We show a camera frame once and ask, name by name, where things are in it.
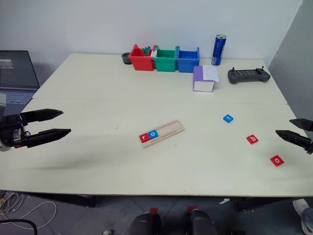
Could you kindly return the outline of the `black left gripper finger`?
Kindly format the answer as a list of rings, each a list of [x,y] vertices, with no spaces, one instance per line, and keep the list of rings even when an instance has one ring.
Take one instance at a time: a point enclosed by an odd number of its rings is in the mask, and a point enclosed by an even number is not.
[[[29,112],[23,112],[20,114],[24,123],[41,122],[54,119],[55,117],[62,115],[64,112],[55,109],[41,109]]]
[[[49,142],[57,141],[71,132],[71,129],[50,129],[41,131],[35,135],[30,135],[25,140],[25,146],[28,148]]]

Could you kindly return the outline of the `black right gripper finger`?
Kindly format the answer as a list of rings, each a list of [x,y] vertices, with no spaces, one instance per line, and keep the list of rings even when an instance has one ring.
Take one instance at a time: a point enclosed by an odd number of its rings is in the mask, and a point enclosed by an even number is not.
[[[275,132],[283,140],[302,147],[308,154],[313,153],[313,140],[289,130],[276,130]]]
[[[291,119],[290,122],[302,130],[306,130],[306,131],[313,130],[313,121],[311,120],[308,120],[305,118],[297,118],[297,119]]]

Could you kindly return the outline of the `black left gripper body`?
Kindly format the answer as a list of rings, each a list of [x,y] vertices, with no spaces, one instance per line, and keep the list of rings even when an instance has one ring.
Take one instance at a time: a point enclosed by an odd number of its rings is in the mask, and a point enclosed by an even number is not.
[[[25,114],[4,116],[0,122],[0,148],[10,149],[27,146]]]

